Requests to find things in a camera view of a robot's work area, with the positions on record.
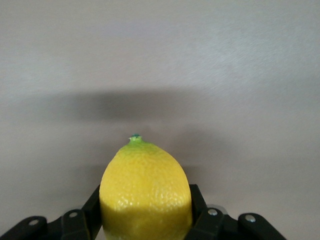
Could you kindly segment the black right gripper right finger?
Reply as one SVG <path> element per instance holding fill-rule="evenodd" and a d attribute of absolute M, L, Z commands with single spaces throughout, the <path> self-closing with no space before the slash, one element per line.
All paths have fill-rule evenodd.
<path fill-rule="evenodd" d="M 200 188 L 190 184 L 193 226 L 186 240 L 287 240 L 263 216 L 249 212 L 238 219 L 208 207 Z"/>

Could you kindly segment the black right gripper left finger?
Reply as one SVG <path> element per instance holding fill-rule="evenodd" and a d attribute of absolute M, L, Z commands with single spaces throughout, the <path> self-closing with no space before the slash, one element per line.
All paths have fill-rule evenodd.
<path fill-rule="evenodd" d="M 52 222 L 44 216 L 27 217 L 0 236 L 0 240 L 95 240 L 102 227 L 99 187 L 86 203 Z"/>

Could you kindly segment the yellow lemon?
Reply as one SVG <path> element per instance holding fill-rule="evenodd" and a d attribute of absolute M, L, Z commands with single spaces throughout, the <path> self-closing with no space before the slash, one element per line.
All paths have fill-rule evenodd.
<path fill-rule="evenodd" d="M 184 240 L 193 224 L 183 168 L 138 134 L 107 165 L 99 202 L 106 240 Z"/>

